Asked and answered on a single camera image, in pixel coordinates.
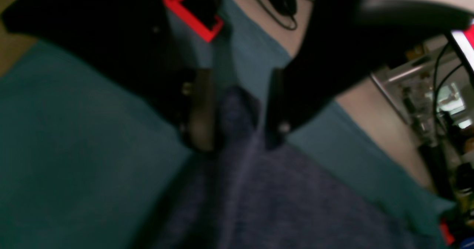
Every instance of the screen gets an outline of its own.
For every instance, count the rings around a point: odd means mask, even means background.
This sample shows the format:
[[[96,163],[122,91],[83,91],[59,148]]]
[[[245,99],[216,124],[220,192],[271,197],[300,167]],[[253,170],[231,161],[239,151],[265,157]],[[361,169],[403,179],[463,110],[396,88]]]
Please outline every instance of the screen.
[[[474,21],[467,31],[453,31],[452,35],[471,66],[471,70],[474,70]]]

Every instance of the floor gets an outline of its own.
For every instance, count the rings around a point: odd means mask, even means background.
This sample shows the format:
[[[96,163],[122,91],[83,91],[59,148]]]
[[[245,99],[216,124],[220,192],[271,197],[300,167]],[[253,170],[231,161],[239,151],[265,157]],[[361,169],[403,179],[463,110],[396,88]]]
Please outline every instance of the floor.
[[[0,0],[0,11],[13,1]],[[291,56],[296,55],[308,23],[311,2],[298,0],[296,20],[299,27],[296,31],[288,31],[278,26],[256,0],[234,1]],[[0,76],[4,75],[35,41],[35,38],[25,35],[7,34],[0,24]],[[338,96],[337,102],[381,149],[405,168],[415,181],[423,187],[431,188],[431,179],[416,151],[418,146],[416,138],[369,79]]]

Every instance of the teal fabric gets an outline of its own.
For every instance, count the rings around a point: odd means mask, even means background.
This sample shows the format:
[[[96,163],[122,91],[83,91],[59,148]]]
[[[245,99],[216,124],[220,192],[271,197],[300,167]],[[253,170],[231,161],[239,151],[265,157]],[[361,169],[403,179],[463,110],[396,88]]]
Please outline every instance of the teal fabric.
[[[170,15],[186,62],[266,101],[286,51],[223,0],[205,43]],[[127,248],[193,152],[140,98],[70,53],[38,42],[0,79],[0,248]],[[420,188],[332,103],[289,141],[386,213],[437,236],[451,203]]]

